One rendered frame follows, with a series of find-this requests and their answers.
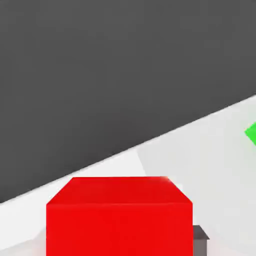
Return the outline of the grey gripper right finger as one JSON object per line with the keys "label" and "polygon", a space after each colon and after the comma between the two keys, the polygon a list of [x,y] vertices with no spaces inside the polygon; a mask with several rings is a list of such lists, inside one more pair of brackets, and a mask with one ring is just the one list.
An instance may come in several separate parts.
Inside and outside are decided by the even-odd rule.
{"label": "grey gripper right finger", "polygon": [[226,247],[216,232],[193,225],[193,256],[226,256]]}

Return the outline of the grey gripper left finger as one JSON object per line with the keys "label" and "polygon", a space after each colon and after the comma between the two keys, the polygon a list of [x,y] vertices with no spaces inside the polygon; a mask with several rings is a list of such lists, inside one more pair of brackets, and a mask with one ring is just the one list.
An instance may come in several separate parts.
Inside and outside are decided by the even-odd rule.
{"label": "grey gripper left finger", "polygon": [[0,256],[46,256],[46,227],[0,235]]}

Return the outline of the small red cube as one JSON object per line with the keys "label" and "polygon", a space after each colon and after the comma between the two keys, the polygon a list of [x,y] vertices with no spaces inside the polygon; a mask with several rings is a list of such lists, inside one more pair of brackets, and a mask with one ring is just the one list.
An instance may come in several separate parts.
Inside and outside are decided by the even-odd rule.
{"label": "small red cube", "polygon": [[46,256],[193,256],[193,204],[164,176],[74,177],[46,205]]}

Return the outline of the small green cube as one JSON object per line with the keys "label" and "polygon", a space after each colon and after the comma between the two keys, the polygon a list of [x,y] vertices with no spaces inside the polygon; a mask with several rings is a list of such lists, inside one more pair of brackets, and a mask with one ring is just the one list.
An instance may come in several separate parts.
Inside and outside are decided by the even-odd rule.
{"label": "small green cube", "polygon": [[244,131],[245,135],[256,146],[256,122]]}

